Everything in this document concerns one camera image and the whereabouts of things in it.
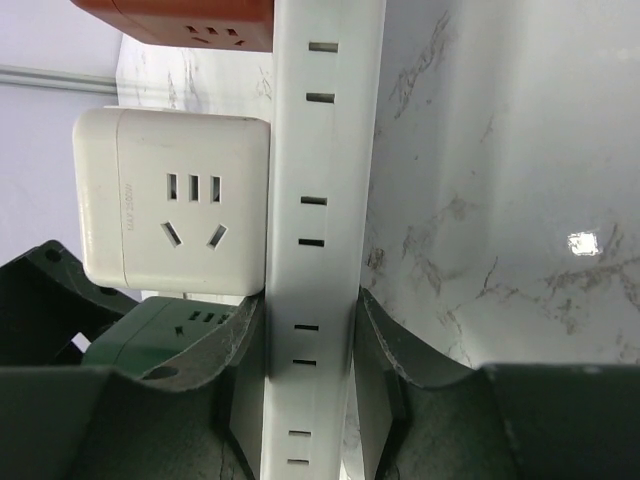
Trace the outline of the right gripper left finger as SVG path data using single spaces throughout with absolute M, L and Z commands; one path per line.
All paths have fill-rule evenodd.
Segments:
M 5 368 L 1 475 L 255 479 L 264 347 L 264 299 L 255 295 L 138 378 L 105 367 Z

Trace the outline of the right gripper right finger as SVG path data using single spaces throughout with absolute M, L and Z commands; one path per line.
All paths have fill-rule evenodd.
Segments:
M 354 374 L 369 479 L 635 479 L 634 365 L 468 368 L 396 323 L 367 290 Z

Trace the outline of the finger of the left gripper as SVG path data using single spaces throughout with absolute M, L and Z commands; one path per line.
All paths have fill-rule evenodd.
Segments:
M 95 341 L 138 302 L 93 284 L 66 247 L 49 240 L 1 266 L 1 365 L 78 365 L 75 337 Z

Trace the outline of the green cube plug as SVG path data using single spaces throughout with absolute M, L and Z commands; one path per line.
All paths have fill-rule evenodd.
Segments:
M 140 377 L 224 325 L 235 310 L 227 304 L 150 297 L 101 333 L 82 364 Z

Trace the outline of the white cube plug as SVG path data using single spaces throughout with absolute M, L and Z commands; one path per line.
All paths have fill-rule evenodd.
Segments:
M 93 283 L 235 296 L 263 289 L 267 122 L 104 107 L 77 119 L 72 141 Z

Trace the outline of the white power strip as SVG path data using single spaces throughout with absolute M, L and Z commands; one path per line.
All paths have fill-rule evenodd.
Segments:
M 386 5 L 275 5 L 260 475 L 340 475 Z

